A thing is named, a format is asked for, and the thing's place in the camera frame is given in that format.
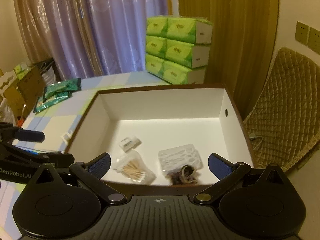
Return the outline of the beige wall socket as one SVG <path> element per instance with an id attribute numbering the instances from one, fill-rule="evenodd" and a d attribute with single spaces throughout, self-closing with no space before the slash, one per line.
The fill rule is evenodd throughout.
<path id="1" fill-rule="evenodd" d="M 319 53 L 319 39 L 320 32 L 315 28 L 309 27 L 308 25 L 297 21 L 296 31 L 295 31 L 295 40 L 299 43 L 309 47 L 311 50 Z"/>

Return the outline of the clear floss pick box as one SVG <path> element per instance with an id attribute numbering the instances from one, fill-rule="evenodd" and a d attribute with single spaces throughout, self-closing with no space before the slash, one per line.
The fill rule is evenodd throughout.
<path id="1" fill-rule="evenodd" d="M 193 144 L 159 151 L 158 160 L 164 176 L 178 172 L 185 165 L 192 166 L 195 170 L 203 168 L 200 154 Z"/>

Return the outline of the green tissue pack stack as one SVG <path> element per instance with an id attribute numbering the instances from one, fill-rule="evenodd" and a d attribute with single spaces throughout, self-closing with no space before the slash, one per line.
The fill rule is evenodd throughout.
<path id="1" fill-rule="evenodd" d="M 205 18 L 147 18 L 146 71 L 172 85 L 204 83 L 212 34 Z"/>

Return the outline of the cotton swab bag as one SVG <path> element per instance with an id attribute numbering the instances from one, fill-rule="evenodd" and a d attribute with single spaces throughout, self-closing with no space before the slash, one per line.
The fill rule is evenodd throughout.
<path id="1" fill-rule="evenodd" d="M 113 169 L 136 184 L 151 185 L 156 175 L 145 165 L 140 154 L 130 150 L 116 163 Z"/>

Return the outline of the brown fabric scrunchie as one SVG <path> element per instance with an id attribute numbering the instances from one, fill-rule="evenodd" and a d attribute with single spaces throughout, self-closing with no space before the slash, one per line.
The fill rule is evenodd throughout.
<path id="1" fill-rule="evenodd" d="M 184 165 L 180 170 L 168 173 L 167 178 L 172 185 L 196 185 L 198 183 L 196 169 L 191 165 Z"/>

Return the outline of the checkered tablecloth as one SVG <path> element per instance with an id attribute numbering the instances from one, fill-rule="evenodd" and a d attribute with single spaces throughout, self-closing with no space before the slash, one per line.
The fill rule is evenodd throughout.
<path id="1" fill-rule="evenodd" d="M 30 113 L 23 128 L 41 131 L 46 138 L 42 143 L 18 142 L 14 145 L 24 150 L 53 152 L 64 151 L 66 144 L 61 135 L 74 132 L 80 118 L 98 90 L 124 87 L 166 85 L 167 83 L 147 72 L 134 72 L 81 80 L 82 90 L 71 99 L 58 103 L 39 114 Z M 19 239 L 21 234 L 13 220 L 12 208 L 25 185 L 1 180 L 1 239 Z"/>

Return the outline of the purple curtain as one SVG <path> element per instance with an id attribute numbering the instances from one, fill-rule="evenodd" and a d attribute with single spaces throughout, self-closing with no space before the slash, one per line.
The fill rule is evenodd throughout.
<path id="1" fill-rule="evenodd" d="M 145 69 L 148 17 L 166 0 L 14 0 L 29 60 L 55 61 L 62 79 Z"/>

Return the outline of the upper green wipes pack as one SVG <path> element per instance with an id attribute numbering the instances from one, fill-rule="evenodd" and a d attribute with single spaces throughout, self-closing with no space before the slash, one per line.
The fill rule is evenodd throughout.
<path id="1" fill-rule="evenodd" d="M 60 92 L 77 92 L 81 90 L 81 78 L 74 78 L 57 82 L 44 89 L 44 98 L 47 100 L 51 96 Z"/>

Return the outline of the small white packet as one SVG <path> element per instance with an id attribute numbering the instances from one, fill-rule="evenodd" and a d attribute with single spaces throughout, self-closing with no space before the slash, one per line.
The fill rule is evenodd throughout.
<path id="1" fill-rule="evenodd" d="M 126 137 L 119 143 L 119 147 L 124 151 L 128 152 L 131 149 L 136 148 L 141 144 L 141 141 L 136 136 Z"/>

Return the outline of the brown cardboard boxes pile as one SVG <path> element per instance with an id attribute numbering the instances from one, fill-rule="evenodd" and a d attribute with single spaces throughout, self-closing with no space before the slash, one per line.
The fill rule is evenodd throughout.
<path id="1" fill-rule="evenodd" d="M 44 88 L 60 80 L 52 58 L 28 66 L 20 63 L 1 72 L 1 121 L 21 124 L 32 112 Z"/>

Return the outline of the cream hair claw clip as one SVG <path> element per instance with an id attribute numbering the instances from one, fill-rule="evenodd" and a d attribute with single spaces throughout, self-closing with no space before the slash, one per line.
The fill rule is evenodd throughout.
<path id="1" fill-rule="evenodd" d="M 73 132 L 71 130 L 68 130 L 67 132 L 63 133 L 61 135 L 61 139 L 63 140 L 63 142 L 68 145 L 71 138 L 72 138 Z"/>

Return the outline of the brown cardboard storage box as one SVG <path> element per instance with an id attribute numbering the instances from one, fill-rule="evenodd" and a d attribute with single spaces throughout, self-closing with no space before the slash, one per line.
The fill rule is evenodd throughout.
<path id="1" fill-rule="evenodd" d="M 119 143 L 136 136 L 137 151 L 156 175 L 151 185 L 136 184 L 113 167 L 127 152 Z M 209 186 L 218 178 L 208 168 L 208 157 L 217 153 L 231 163 L 253 166 L 248 136 L 233 100 L 221 85 L 177 85 L 100 90 L 76 126 L 66 152 L 76 162 L 89 163 L 102 153 L 111 167 L 101 180 L 126 193 L 133 186 L 143 194 L 177 191 L 159 165 L 159 151 L 193 144 L 203 168 L 196 171 L 198 184 Z"/>

